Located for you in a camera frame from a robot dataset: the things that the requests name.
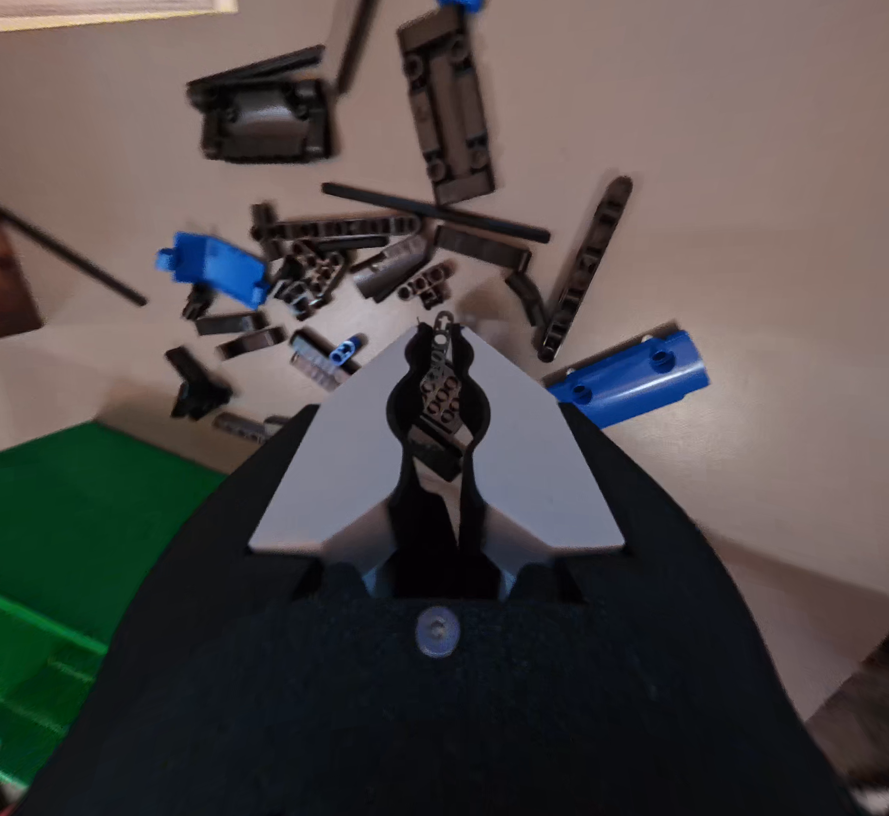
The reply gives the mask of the black rectangular lego panel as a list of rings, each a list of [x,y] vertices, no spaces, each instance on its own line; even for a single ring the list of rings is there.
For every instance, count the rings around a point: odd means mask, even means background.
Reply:
[[[495,174],[464,9],[444,4],[402,25],[396,37],[436,205],[489,195]]]

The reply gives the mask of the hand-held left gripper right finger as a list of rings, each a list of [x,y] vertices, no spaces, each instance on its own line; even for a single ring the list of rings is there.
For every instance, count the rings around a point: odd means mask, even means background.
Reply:
[[[555,398],[467,326],[454,330],[454,374],[472,596],[505,599],[528,565],[620,552],[626,539]]]

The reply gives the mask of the blue curved lego panel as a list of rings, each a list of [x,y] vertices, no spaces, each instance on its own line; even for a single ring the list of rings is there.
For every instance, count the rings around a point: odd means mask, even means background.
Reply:
[[[176,283],[207,286],[251,310],[265,304],[271,289],[264,260],[208,234],[176,232],[172,246],[157,251],[154,267]]]

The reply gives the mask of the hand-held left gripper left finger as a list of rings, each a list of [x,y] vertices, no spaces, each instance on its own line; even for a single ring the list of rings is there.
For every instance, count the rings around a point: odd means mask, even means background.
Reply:
[[[446,497],[408,433],[421,409],[432,332],[416,326],[330,395],[250,539],[259,555],[308,559],[292,599],[343,571],[359,595],[455,599],[461,558]]]

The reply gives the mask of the green plastic bin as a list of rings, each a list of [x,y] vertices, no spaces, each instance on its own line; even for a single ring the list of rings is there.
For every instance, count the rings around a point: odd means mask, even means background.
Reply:
[[[2,780],[29,786],[64,740],[94,685],[103,655],[66,646],[1,698]]]
[[[226,476],[91,422],[1,454],[2,598],[106,646]]]

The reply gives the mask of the long black lego axle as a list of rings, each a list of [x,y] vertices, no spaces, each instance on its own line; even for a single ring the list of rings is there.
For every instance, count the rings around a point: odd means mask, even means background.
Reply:
[[[373,190],[350,187],[336,182],[325,182],[320,189],[323,195],[330,197],[356,201],[375,208],[413,213],[424,218],[449,222],[458,226],[525,240],[535,244],[548,244],[551,239],[550,231],[540,226],[517,223],[470,211],[455,210],[450,207],[396,195],[388,195]]]

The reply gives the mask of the black curved lego block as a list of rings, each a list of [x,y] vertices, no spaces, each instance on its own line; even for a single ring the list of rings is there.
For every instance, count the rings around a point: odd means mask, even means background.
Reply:
[[[323,45],[315,45],[188,82],[186,98],[202,116],[202,155],[233,164],[331,158],[327,89],[307,75],[324,53]]]

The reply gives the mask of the pile of black lego pieces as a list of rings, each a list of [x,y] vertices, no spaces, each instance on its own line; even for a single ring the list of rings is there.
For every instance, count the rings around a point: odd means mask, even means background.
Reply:
[[[198,336],[219,341],[215,353],[221,362],[288,345],[292,366],[331,392],[357,370],[357,353],[345,367],[334,366],[328,355],[339,344],[329,346],[306,328],[289,333],[273,324],[264,310],[268,302],[278,302],[294,321],[304,323],[327,308],[349,281],[361,299],[376,307],[395,298],[430,312],[450,299],[456,257],[502,271],[531,325],[543,322],[539,292],[527,275],[531,252],[493,233],[453,229],[442,221],[429,234],[423,217],[397,210],[289,220],[280,219],[268,202],[250,211],[250,237],[259,250],[254,256],[266,262],[271,284],[263,306],[251,310],[207,286],[177,283],[189,289],[182,319]]]

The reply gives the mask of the large blue lego cylinder panel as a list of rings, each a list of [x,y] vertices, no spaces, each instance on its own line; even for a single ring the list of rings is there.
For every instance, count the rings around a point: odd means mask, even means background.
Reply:
[[[647,333],[585,364],[551,377],[545,390],[606,429],[681,402],[710,385],[688,332]]]

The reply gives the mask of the thin black rod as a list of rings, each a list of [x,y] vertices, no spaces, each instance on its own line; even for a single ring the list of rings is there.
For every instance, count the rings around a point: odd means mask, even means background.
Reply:
[[[54,257],[73,267],[83,276],[100,284],[128,303],[138,308],[144,308],[148,305],[149,300],[139,291],[120,281],[117,277],[112,276],[108,271],[77,251],[74,251],[66,244],[61,243],[60,240],[56,239],[49,232],[34,226],[10,210],[7,210],[4,206],[1,206],[1,221],[32,243],[37,244]]]

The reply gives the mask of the long black lego beam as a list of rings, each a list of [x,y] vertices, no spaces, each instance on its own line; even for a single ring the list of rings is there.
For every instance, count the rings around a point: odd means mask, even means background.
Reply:
[[[555,299],[539,334],[537,358],[542,363],[554,362],[571,332],[577,313],[626,210],[633,188],[631,177],[615,177],[596,205],[583,239],[561,276]]]
[[[350,89],[375,3],[376,0],[336,0],[334,4],[320,71],[335,97]]]

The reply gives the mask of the dark grey perforated lego beam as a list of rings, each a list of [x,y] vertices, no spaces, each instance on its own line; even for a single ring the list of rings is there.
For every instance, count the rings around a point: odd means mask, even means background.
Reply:
[[[463,428],[461,381],[450,362],[453,326],[451,312],[437,314],[429,368],[419,385],[423,409],[411,426],[407,442],[413,458],[448,483],[461,474],[465,451],[458,438]]]

